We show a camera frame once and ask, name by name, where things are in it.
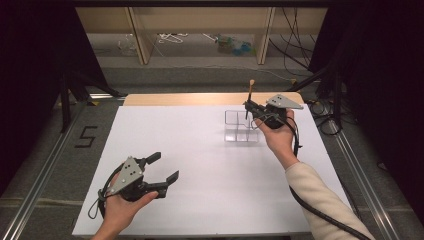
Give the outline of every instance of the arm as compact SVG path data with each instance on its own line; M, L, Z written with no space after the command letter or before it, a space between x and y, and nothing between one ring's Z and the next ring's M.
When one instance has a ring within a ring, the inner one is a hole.
M115 182L117 175L111 181L111 185ZM109 196L106 199L105 217L93 240L109 240L114 239L118 234L127 228L135 214L155 199L158 192L150 192L135 202L128 202L121 195Z
M288 123L294 128L293 119L294 112L287 110ZM333 219L374 239L352 210L324 184L318 173L311 166L301 163L293 154L293 133L289 127L283 126L273 130L260 120L256 120L256 125L262 130L268 147L286 170L287 182L301 199ZM315 239L356 239L308 210L302 210Z

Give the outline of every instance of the transparent box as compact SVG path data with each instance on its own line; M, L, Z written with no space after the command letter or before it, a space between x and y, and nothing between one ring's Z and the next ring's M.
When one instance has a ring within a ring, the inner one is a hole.
M245 111L225 111L226 142L258 142L258 130L250 113Z

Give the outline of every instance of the black cable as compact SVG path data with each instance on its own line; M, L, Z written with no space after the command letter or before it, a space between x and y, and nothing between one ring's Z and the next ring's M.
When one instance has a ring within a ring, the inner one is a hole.
M305 60L306 64L309 64L309 63L308 63L308 61L310 61L310 60L309 60L309 57L307 57L307 54L306 54L306 53L305 53L305 51L303 50L304 48L302 47L302 43L301 43L301 41L300 41L299 26L298 26L298 24L297 24L297 8L294 8L294 21L293 21L293 26L291 25L290 20L289 20L289 18L287 17L287 14L286 14L286 11L284 10L284 8L282 8L282 10L283 10L284 17L286 18L286 21L287 21L287 23L289 24L289 28L290 28L290 31L291 31L291 33L290 33L290 38L289 38L289 41L288 41L288 42L290 43L291 37L292 37L292 36L294 36L294 38L297 40L297 43L298 43L298 44L299 44L299 46L301 47L301 52L302 52L302 55L303 55L303 59Z
M313 115L313 116L319 116L319 115L322 115L322 114L325 112L325 106L324 106L324 104L322 104L322 103L319 101L319 99L317 99L317 100L313 100L313 101L309 101L307 104L308 104L308 107L309 107L309 111L312 113L312 115ZM317 112L317 111L315 111L314 106L317 106L318 104L319 104L320 106L322 106L322 110L321 110L321 112Z
M283 35L281 35L280 34L280 37L281 37L281 39L283 39L283 41L284 42L286 42L287 44L289 44L290 46L292 46L292 47L295 47L295 48L301 48L301 49L303 49L303 50L305 50L305 51L308 51L308 52L313 52L312 50L309 50L309 49L307 49L307 48L304 48L304 47L301 47L301 46L297 46L297 45L294 45L293 43L290 43L290 42L288 42L284 37L283 37Z
M336 219L328 216L327 214L319 211L316 208L313 208L311 205L309 205L307 202L303 201L303 199L301 199L299 197L299 195L297 195L297 193L293 190L293 188L290 187L290 191L293 195L293 197L296 199L296 201L306 210L308 210L309 212L311 212L312 214L314 214L315 216L325 220L326 222L342 229L345 232L348 232L349 234L352 234L353 236L355 236L356 238L360 239L360 240L370 240L370 238L368 238L367 236L365 236L363 233L359 232L358 230L355 230L339 221L337 221Z
M109 178L107 179L105 185L103 186L103 189L100 189L98 191L98 199L97 199L97 207L100 210L100 213L102 214L102 217L105 217L105 202L106 202L106 198L108 196L106 196L106 192L107 192L107 188L109 187L110 182L112 181L113 177L115 176L115 174L117 174L118 172L121 171L122 166L124 166L124 164L122 163L121 165L119 165L119 167L117 167L113 173L109 176Z
M269 42L279 51L281 52L284 56L290 58L291 60L293 60L294 62L296 62L297 64L299 64L300 66L304 67L305 69L308 69L308 66L306 66L305 64L301 63L299 60L295 59L294 57L290 56L287 52L284 52L283 50L281 50L279 47L277 47L277 45L274 44L274 42L272 42L271 39L269 39Z
M88 217L91 218L91 219L96 219L96 217L97 217L97 213L99 211L98 207L96 207L96 212L94 213L94 216L91 216L90 212L98 201L99 201L99 199L96 199L96 201L94 201L93 205L91 205L90 209L88 209Z
M287 120L282 120L281 122L283 122L284 124L286 124L287 125L287 127L289 127L290 128L290 130L292 131L292 133L293 133L293 136L294 136L294 146L293 146L293 153L294 153L294 155L295 156L297 156L297 153L298 153L298 151L299 151L299 148L301 147L300 146L300 143L299 143L299 128L297 127L297 124L296 124L296 122L294 121L294 119L293 118L290 118L290 117L288 117L288 119L291 119L292 121L293 121L293 123L294 123L294 128L292 127L292 125L291 124L289 124L288 122L287 122Z
M311 39L312 39L312 41L314 42L314 43L317 43L317 41L315 40L315 38L314 37L312 37L312 35L309 35L310 37L311 37Z
M329 114L329 115L327 115L326 116L326 118L320 123L320 124L318 124L317 125L317 127L319 128L319 130L324 134L324 135L328 135L328 136L334 136L334 135L337 135L337 134L339 134L340 132L341 132L341 130L342 130L342 128L340 127L340 126L338 126L337 124L335 124L336 126L337 126L337 128L336 128L336 130L335 131L332 131L332 132L327 132L327 131L325 131L324 130L324 123L326 123L326 122L330 122L331 120L333 120L333 115L332 114Z

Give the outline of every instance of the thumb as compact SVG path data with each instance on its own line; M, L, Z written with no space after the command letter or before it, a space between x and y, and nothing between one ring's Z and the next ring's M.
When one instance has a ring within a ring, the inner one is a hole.
M269 128L262 120L255 119L256 126L263 132L266 133L268 131L271 131L271 128Z
M158 192L154 191L154 192L149 192L146 195L144 195L142 198L138 199L135 202L135 205L137 206L138 209L146 206L147 204L149 204L151 201L153 201L153 199L155 199L157 196L159 195Z

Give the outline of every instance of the wrist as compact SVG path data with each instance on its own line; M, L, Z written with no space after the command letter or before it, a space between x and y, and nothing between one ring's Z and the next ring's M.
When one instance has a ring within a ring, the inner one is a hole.
M293 164L296 164L296 163L299 162L299 160L294 155L293 150L291 148L290 149L279 149L277 151L274 151L274 155L280 161L280 163L284 167L284 169L287 169L290 166L292 166Z
M99 230L96 232L92 240L102 239L102 240L113 240L120 233L119 230L115 229L113 226L107 226L104 223L100 226Z

